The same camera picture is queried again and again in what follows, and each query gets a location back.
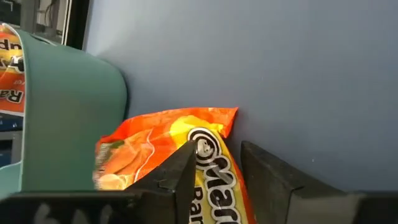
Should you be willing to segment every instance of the teal plastic bin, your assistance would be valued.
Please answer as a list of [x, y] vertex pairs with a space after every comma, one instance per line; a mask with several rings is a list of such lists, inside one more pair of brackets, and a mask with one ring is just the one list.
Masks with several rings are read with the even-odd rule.
[[81, 50], [16, 32], [25, 66], [22, 160], [0, 169], [0, 198], [18, 191], [93, 190], [95, 144], [123, 120], [123, 77]]

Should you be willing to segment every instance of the orange package label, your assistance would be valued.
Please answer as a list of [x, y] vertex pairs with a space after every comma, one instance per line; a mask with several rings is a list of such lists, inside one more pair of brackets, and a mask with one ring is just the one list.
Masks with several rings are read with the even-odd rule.
[[0, 112], [23, 116], [25, 75], [22, 45], [17, 35], [0, 25]]
[[97, 144], [97, 188], [124, 190], [194, 140], [197, 169], [190, 223], [254, 224], [242, 174], [222, 138], [228, 136], [236, 110], [187, 108], [126, 120]]

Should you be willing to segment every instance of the blue-gray wall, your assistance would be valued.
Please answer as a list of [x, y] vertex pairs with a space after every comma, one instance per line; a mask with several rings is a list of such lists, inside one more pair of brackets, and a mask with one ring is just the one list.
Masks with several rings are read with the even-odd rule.
[[345, 190], [398, 190], [397, 0], [93, 0], [129, 116], [239, 106], [250, 140]]

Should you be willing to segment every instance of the maruchan logo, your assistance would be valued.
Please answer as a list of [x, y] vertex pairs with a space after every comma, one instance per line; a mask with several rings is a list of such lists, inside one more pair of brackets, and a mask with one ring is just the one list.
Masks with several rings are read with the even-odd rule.
[[203, 171], [211, 216], [217, 224], [240, 224], [241, 216], [235, 208], [233, 187], [236, 177], [230, 171], [231, 161], [222, 155], [220, 141], [206, 128], [194, 128], [188, 140], [195, 140], [197, 147], [197, 169]]

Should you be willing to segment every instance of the yellow label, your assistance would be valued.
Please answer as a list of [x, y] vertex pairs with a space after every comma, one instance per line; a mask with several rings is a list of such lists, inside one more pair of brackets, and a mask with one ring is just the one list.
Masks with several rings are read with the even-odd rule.
[[198, 143], [191, 224], [248, 223], [233, 159], [219, 135], [222, 128], [195, 116], [183, 116], [170, 128], [177, 148], [189, 140]]

